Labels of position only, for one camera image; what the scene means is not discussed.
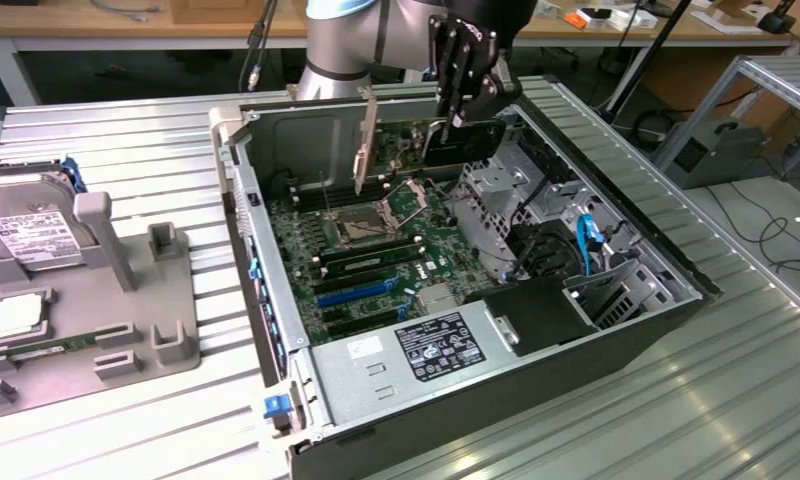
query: table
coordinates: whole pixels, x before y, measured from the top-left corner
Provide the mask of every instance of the table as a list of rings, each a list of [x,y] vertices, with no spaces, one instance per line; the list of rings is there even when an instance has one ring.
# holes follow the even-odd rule
[[[754,56],[739,57],[726,69],[720,79],[715,83],[703,99],[699,107],[690,116],[688,121],[682,128],[676,130],[670,140],[664,143],[655,154],[659,168],[666,170],[674,163],[679,153],[684,149],[687,142],[696,131],[700,122],[711,114],[720,98],[728,92],[732,84],[740,77],[747,77],[760,87],[762,91],[768,91],[776,95],[800,111],[800,56]],[[760,92],[752,92],[751,97],[756,97]],[[747,107],[747,100],[742,102],[732,112],[734,117],[740,117],[740,111]],[[788,173],[800,163],[800,148],[788,159],[784,165]]]
[[[606,152],[599,169],[726,295],[622,372],[373,480],[474,473],[750,478],[751,468],[759,477],[800,479],[800,298],[575,95],[562,85],[523,81],[538,106],[571,109],[586,119],[580,128],[596,129],[583,149]],[[71,152],[89,187],[113,196],[120,234],[167,220],[187,229],[203,363],[1,418],[1,478],[263,480],[284,472],[256,444],[249,406],[261,398],[260,366],[235,287],[207,116],[212,106],[284,98],[273,92],[9,109],[0,162]]]
[[[307,0],[280,0],[269,48],[305,48],[305,3]],[[575,5],[574,0],[556,3],[567,9]],[[119,5],[160,5],[163,12],[148,14],[149,21],[143,23],[100,11],[88,0],[43,0],[39,7],[0,5],[0,78],[16,106],[40,103],[17,52],[240,49],[247,46],[251,23],[176,25],[168,0],[123,0]],[[646,55],[664,22],[662,19],[652,30],[630,32],[623,45],[642,47],[636,60]],[[519,33],[516,46],[610,47],[619,43],[620,37],[622,32],[611,27],[580,31],[559,18],[534,18]],[[666,46],[788,47],[792,42],[788,35],[724,35],[686,14]],[[634,68],[627,71],[611,101],[622,94],[622,87],[634,73]]]

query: warning label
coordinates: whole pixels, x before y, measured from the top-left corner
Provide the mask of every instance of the warning label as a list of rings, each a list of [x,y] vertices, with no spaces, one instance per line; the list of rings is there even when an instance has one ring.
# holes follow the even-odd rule
[[[0,240],[21,263],[80,254],[80,246],[61,212],[1,217]]]
[[[395,330],[415,378],[428,382],[486,361],[459,313]]]

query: blue cable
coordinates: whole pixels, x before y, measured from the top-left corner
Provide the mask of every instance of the blue cable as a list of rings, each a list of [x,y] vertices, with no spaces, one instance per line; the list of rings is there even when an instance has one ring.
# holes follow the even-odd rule
[[[592,220],[592,215],[588,213],[584,213],[580,217],[578,217],[578,223],[575,225],[575,237],[578,240],[578,249],[584,257],[584,276],[588,277],[592,274],[592,270],[587,242],[592,241],[595,243],[604,243],[604,236],[602,235],[602,232],[599,232],[599,227],[596,226],[596,222]]]

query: sticker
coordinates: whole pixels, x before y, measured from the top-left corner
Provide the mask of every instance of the sticker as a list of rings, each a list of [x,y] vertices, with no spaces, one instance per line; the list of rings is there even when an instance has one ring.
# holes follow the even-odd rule
[[[349,350],[349,356],[352,359],[367,357],[383,351],[383,342],[379,341],[379,337],[368,337],[347,344],[347,350]]]
[[[459,312],[400,328],[395,334],[415,378],[422,382],[486,361]]]
[[[0,240],[21,263],[80,255],[61,212],[1,217]]]

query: circuit board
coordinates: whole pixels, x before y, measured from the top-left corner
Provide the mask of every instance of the circuit board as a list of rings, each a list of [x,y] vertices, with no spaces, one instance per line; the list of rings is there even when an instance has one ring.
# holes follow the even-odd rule
[[[395,180],[402,188],[387,200],[400,221],[420,209],[419,195],[403,187],[404,181]],[[492,286],[459,228],[447,221],[444,193],[436,188],[424,192],[427,207],[398,229],[380,222],[379,201],[308,212],[291,202],[271,203],[288,280],[313,344],[462,305],[467,295]],[[356,256],[335,268],[340,262],[331,259],[344,252]],[[315,263],[320,256],[321,268]],[[357,278],[368,281],[355,283]],[[332,281],[355,284],[327,289]],[[368,285],[386,293],[329,305],[337,295],[361,292]]]

